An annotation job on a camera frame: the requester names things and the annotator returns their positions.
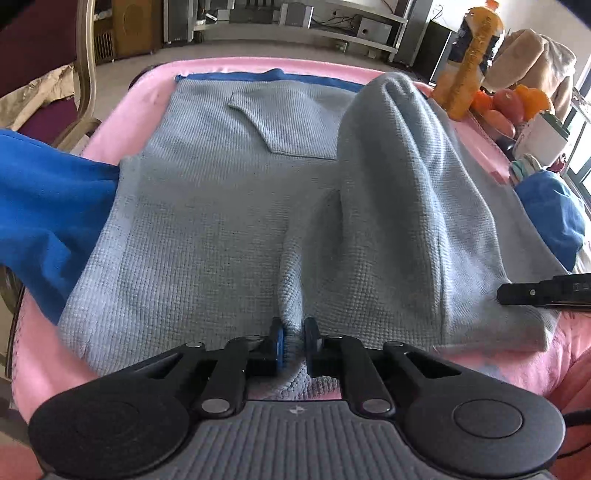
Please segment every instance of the chair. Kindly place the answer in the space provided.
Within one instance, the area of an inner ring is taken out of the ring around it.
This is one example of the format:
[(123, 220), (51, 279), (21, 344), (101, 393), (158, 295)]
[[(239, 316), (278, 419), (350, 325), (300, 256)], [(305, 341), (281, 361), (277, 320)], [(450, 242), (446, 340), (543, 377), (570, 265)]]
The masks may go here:
[[(57, 100), (39, 109), (20, 129), (28, 137), (70, 151), (91, 135), (100, 122), (93, 118), (96, 70), (93, 50), (95, 0), (34, 0), (0, 30), (0, 97), (62, 65), (74, 64), (80, 84), (80, 102)], [(24, 286), (7, 267), (0, 266), (0, 294), (13, 315), (7, 357), (0, 356), (5, 375), (11, 377), (12, 340)], [(10, 400), (0, 388), (0, 400)], [(0, 411), (0, 431), (14, 434)]]

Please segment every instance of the beige jacket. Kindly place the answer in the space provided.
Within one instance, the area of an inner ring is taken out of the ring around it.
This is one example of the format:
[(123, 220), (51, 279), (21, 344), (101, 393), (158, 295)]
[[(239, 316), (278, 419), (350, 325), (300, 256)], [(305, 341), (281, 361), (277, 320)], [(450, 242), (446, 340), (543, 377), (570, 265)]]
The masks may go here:
[(42, 106), (74, 95), (74, 68), (65, 65), (0, 98), (0, 128), (18, 131)]
[(564, 120), (570, 111), (574, 64), (577, 57), (562, 43), (533, 30), (519, 30), (503, 41), (483, 86), (490, 92), (521, 83), (545, 91), (556, 116)]

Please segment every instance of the blue towel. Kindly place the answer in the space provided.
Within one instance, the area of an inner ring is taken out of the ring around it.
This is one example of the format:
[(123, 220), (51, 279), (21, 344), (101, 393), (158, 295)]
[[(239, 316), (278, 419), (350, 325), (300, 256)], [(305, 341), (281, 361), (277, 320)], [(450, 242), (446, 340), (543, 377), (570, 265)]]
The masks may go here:
[(515, 191), (545, 244), (572, 272), (585, 239), (583, 201), (559, 175), (547, 170), (527, 177)]
[(0, 264), (57, 324), (115, 199), (119, 167), (0, 130)]

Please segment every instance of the white box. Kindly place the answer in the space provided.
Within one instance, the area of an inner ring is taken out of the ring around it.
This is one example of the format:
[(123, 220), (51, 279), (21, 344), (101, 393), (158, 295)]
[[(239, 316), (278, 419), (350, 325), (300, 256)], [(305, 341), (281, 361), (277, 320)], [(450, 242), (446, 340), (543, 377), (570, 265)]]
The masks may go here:
[(517, 143), (513, 148), (513, 156), (516, 160), (529, 153), (533, 155), (542, 167), (549, 167), (556, 161), (566, 148), (569, 140), (564, 138), (545, 116), (538, 113), (524, 127)]

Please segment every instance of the chair armrest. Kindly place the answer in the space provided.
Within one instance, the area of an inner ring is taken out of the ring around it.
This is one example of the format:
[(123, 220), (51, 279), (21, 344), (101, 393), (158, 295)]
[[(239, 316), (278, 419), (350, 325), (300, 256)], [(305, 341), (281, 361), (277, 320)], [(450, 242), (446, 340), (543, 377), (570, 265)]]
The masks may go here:
[(85, 135), (91, 136), (99, 127), (100, 120), (96, 118), (83, 118), (72, 123), (53, 142), (53, 146), (63, 152), (71, 152), (76, 144)]

